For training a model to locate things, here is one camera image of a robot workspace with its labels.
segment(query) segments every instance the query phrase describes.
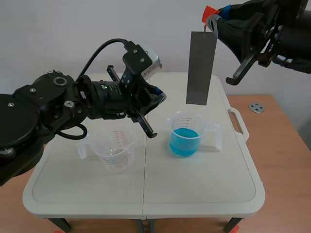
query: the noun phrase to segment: cup handle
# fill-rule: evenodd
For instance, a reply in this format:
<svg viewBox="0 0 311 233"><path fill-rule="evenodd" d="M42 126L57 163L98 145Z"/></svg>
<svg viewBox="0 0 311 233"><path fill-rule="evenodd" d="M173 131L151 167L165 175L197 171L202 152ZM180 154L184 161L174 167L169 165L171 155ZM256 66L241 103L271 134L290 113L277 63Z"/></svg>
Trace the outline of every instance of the cup handle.
<svg viewBox="0 0 311 233"><path fill-rule="evenodd" d="M91 145L91 137L87 136L81 142L78 143L78 153L81 159L87 158L86 146Z"/></svg>
<svg viewBox="0 0 311 233"><path fill-rule="evenodd" d="M223 134L222 129L220 126L216 123L207 123L205 132L209 133L215 133L215 139L216 139L216 149L218 151L222 151L223 149Z"/></svg>

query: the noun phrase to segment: plastic measuring cup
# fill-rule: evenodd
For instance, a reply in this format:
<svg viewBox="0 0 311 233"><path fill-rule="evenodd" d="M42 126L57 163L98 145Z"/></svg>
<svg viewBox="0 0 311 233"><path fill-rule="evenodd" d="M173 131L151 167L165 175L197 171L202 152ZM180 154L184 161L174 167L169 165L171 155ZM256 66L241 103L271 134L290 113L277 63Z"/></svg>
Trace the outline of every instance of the plastic measuring cup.
<svg viewBox="0 0 311 233"><path fill-rule="evenodd" d="M135 143L136 139L128 129L103 129L103 133L88 134L78 144L78 152L81 159L85 159L89 156L87 147L90 146L108 170L121 172L133 164Z"/></svg>
<svg viewBox="0 0 311 233"><path fill-rule="evenodd" d="M218 124L188 111L176 112L167 122L172 131L170 147L175 154L182 157L193 155L198 150L202 137L208 132L215 133L215 148L221 151L222 133Z"/></svg>

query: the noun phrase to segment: wooden table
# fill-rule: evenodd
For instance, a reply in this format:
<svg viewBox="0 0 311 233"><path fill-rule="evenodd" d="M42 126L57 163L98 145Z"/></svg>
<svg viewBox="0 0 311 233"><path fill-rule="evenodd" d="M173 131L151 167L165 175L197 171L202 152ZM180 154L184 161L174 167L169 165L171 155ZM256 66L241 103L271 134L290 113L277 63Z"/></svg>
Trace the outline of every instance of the wooden table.
<svg viewBox="0 0 311 233"><path fill-rule="evenodd" d="M247 142L266 191L262 209L239 224L239 233L309 232L311 227L311 152L271 96L230 96L248 128ZM255 114L250 102L260 102L265 112ZM0 188L0 233L53 233L59 230L47 220L28 213L22 191L31 172ZM220 233L228 219L160 219L158 233ZM72 233L136 233L135 223L116 219L72 219Z"/></svg>

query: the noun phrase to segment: black cable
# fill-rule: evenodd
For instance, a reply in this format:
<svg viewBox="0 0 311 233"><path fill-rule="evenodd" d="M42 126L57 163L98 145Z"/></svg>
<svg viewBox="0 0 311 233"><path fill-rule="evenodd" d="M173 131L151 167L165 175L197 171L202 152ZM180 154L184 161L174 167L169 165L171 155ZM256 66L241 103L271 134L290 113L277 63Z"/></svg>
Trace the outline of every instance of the black cable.
<svg viewBox="0 0 311 233"><path fill-rule="evenodd" d="M92 64L92 62L94 61L95 57L108 45L112 44L112 43L116 43L116 42L121 42L124 45L128 42L127 40L124 39L111 39L106 41L105 43L103 43L96 51L95 53L91 56L91 58L89 59L89 61L87 62L87 64L84 66L83 70L81 71L81 73L79 74L78 78L76 81L79 80L79 78L85 74L85 72L87 71L87 69L89 68L89 66Z"/></svg>
<svg viewBox="0 0 311 233"><path fill-rule="evenodd" d="M81 124L77 125L77 127L79 127L83 131L82 135L69 135L69 134L63 133L61 131L56 132L56 134L58 134L61 137L66 138L66 139L70 139L70 140L80 140L80 139L85 138L87 136L87 128Z"/></svg>

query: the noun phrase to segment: measuring cup with blue liquid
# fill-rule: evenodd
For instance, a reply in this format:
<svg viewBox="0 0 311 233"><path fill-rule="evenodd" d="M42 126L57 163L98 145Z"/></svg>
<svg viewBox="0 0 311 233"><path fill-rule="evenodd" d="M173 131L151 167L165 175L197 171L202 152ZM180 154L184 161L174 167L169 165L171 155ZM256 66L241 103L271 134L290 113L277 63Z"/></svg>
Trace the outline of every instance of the measuring cup with blue liquid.
<svg viewBox="0 0 311 233"><path fill-rule="evenodd" d="M218 124L206 121L199 114L182 111L176 112L167 119L171 127L170 147L181 156L193 155L200 146L200 142L207 133L215 134L215 149L222 149L222 133Z"/></svg>

